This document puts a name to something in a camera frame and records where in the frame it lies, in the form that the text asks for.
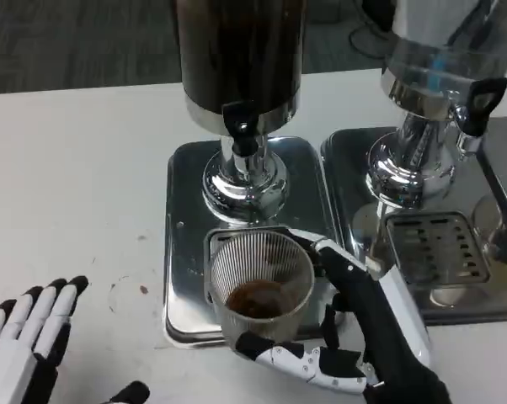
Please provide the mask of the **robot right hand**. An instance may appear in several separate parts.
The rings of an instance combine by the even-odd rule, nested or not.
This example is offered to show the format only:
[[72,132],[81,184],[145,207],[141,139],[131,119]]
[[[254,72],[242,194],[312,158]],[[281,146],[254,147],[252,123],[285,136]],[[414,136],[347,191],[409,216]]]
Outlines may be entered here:
[[[307,351],[301,343],[245,332],[234,344],[239,354],[309,385],[363,396],[368,403],[450,402],[432,369],[429,335],[398,268],[376,278],[369,266],[327,237],[289,227],[276,234],[300,245],[337,290],[325,308],[325,344]],[[365,340],[362,353],[340,348],[338,311],[354,314]]]

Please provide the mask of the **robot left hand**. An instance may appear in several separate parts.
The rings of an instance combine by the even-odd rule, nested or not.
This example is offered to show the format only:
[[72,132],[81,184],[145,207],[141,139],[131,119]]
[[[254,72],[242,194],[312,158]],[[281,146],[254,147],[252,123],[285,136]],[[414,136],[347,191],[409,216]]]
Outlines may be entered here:
[[0,403],[47,403],[88,279],[55,279],[0,303]]

